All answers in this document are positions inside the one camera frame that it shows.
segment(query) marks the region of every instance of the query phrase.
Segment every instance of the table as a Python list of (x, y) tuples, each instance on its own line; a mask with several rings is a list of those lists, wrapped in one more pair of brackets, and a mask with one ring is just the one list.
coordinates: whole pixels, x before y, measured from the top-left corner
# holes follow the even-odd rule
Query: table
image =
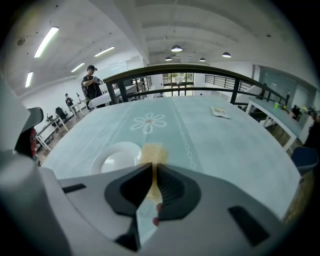
[(255, 106), (259, 110), (267, 114), (267, 117), (262, 126), (265, 126), (269, 118), (271, 118), (288, 133), (290, 139), (283, 147), (284, 151), (287, 151), (294, 143), (296, 138), (300, 136), (302, 132), (301, 125), (292, 117), (290, 117), (285, 110), (281, 108), (275, 108), (274, 102), (250, 97), (248, 107), (246, 108), (247, 114), (250, 113), (251, 106)]
[[(231, 119), (213, 116), (225, 108)], [(144, 120), (151, 120), (150, 128)], [(167, 163), (227, 180), (283, 218), (300, 175), (276, 139), (216, 96), (162, 97), (94, 110), (54, 147), (43, 167), (57, 179), (87, 176), (101, 151), (118, 142), (161, 143)]]
[(51, 122), (49, 122), (48, 124), (46, 124), (39, 132), (36, 133), (35, 138), (39, 141), (39, 143), (46, 149), (51, 151), (51, 148), (47, 145), (47, 143), (45, 143), (44, 140), (42, 140), (41, 137), (41, 133), (43, 133), (50, 125), (52, 125), (53, 123), (55, 123), (56, 127), (58, 127), (58, 129), (60, 130), (60, 132), (62, 133), (61, 128), (59, 127), (57, 120), (61, 121), (61, 124), (63, 125), (64, 129), (68, 132), (68, 128), (66, 127), (65, 123), (62, 121), (60, 116), (57, 116), (56, 118), (54, 118)]
[(82, 103), (82, 102), (85, 102), (85, 100), (83, 99), (83, 100), (80, 100), (79, 102), (77, 102), (76, 104), (73, 104), (72, 106), (70, 106), (70, 109), (71, 109), (71, 111), (72, 111), (72, 113), (74, 114), (74, 115), (76, 115), (76, 113), (74, 113), (74, 107), (78, 107), (78, 109), (79, 109), (79, 111), (81, 112), (81, 114), (82, 114), (82, 116), (85, 116), (84, 115), (84, 113), (82, 112), (82, 110), (81, 110), (81, 107), (79, 107), (79, 105)]
[[(126, 93), (128, 94), (128, 93), (134, 92), (136, 87), (137, 87), (136, 84), (127, 86)], [(120, 89), (114, 89), (114, 94), (116, 97), (120, 97), (121, 96)], [(92, 108), (96, 109), (97, 106), (109, 103), (110, 101), (111, 101), (110, 94), (107, 92), (105, 94), (100, 95), (99, 97), (96, 97), (96, 98), (90, 100), (88, 106), (91, 109)]]

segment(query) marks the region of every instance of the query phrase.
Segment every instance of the cap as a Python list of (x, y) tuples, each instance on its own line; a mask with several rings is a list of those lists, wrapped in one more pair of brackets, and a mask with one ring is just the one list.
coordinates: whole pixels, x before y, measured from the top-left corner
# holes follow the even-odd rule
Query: cap
[(88, 71), (88, 70), (95, 70), (95, 71), (97, 71), (98, 69), (97, 69), (94, 65), (89, 65), (89, 66), (87, 67), (86, 71)]

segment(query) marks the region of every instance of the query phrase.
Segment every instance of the chair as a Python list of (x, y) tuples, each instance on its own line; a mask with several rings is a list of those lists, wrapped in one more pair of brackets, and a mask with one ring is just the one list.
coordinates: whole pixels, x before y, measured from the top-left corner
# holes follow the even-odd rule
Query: chair
[(64, 113), (64, 111), (62, 110), (62, 108), (61, 107), (57, 107), (56, 109), (55, 109), (55, 112), (56, 112), (56, 114), (61, 118), (61, 119), (64, 119), (64, 120), (66, 120), (66, 117), (67, 117), (67, 111), (65, 111), (65, 113)]
[(311, 147), (297, 147), (291, 156), (291, 160), (301, 176), (315, 168), (319, 162), (318, 151)]

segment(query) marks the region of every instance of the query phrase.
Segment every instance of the man in black shirt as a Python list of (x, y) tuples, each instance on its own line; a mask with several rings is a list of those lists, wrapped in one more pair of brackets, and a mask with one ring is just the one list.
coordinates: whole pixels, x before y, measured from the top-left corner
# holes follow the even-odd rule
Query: man in black shirt
[[(90, 100), (102, 95), (99, 85), (102, 85), (103, 82), (99, 78), (93, 77), (96, 70), (95, 66), (88, 66), (86, 69), (86, 76), (82, 80), (82, 90), (86, 98), (86, 106), (88, 109)], [(102, 107), (105, 107), (105, 104), (97, 106), (97, 108)]]
[[(69, 97), (68, 93), (65, 94), (65, 104), (69, 107), (69, 111), (71, 111), (70, 107), (74, 104), (72, 98)], [(75, 107), (72, 107), (75, 115), (78, 115)]]

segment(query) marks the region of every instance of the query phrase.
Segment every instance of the black metal railing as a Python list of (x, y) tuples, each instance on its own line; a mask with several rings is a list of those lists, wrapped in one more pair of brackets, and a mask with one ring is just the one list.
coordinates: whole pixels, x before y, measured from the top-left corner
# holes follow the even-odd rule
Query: black metal railing
[[(234, 89), (234, 84), (235, 84), (235, 79), (234, 78), (229, 78), (229, 77), (225, 77), (225, 76), (219, 76), (219, 75), (210, 75), (210, 74), (206, 74), (205, 75), (205, 82), (206, 83), (210, 83), (212, 85), (215, 86), (221, 86), (223, 88), (227, 88), (230, 90)], [(252, 85), (240, 81), (239, 84), (239, 91), (240, 92), (245, 92), (247, 91)]]
[[(225, 87), (224, 88), (212, 88), (212, 87), (183, 87), (183, 88), (168, 88), (168, 89), (159, 89), (159, 90), (149, 90), (143, 92), (137, 92), (130, 95), (127, 95), (127, 91), (124, 86), (124, 81), (129, 79), (135, 79), (139, 77), (146, 77), (151, 75), (158, 75), (158, 74), (167, 74), (167, 73), (199, 73), (199, 74), (206, 74), (206, 75), (213, 75), (214, 77), (223, 77), (226, 78), (224, 80)], [(219, 92), (231, 92), (231, 104), (235, 105), (247, 105), (247, 103), (236, 102), (237, 94), (245, 94), (249, 96), (254, 96), (259, 99), (266, 99), (267, 101), (274, 101), (271, 100), (271, 94), (277, 96), (279, 100), (278, 103), (286, 105), (289, 100), (289, 95), (286, 98), (282, 97), (280, 94), (275, 92), (274, 90), (270, 89), (266, 85), (263, 85), (247, 76), (234, 73), (225, 69), (210, 67), (210, 66), (202, 66), (202, 65), (191, 65), (191, 64), (170, 64), (170, 65), (155, 65), (155, 66), (148, 66), (137, 68), (133, 70), (129, 70), (126, 72), (122, 72), (111, 77), (103, 79), (103, 82), (106, 84), (107, 89), (110, 94), (111, 102), (116, 104), (116, 98), (114, 97), (115, 93), (113, 90), (112, 84), (118, 84), (120, 89), (120, 93), (124, 102), (128, 102), (128, 98), (132, 97), (139, 97), (142, 95), (149, 95), (149, 94), (158, 94), (158, 93), (165, 93), (165, 92), (179, 92), (179, 91), (219, 91)], [(257, 86), (262, 89), (261, 94), (253, 94), (246, 91), (241, 90), (240, 85), (242, 87), (251, 87)], [(264, 97), (265, 92), (268, 92), (268, 97)]]

